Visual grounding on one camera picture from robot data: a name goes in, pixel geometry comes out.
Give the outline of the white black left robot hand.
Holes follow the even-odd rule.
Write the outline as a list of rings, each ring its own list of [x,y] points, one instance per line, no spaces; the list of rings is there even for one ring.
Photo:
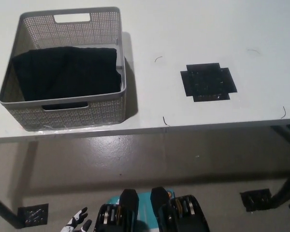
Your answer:
[[[87,207],[78,211],[70,221],[61,229],[61,232],[88,232],[92,220],[87,218]]]

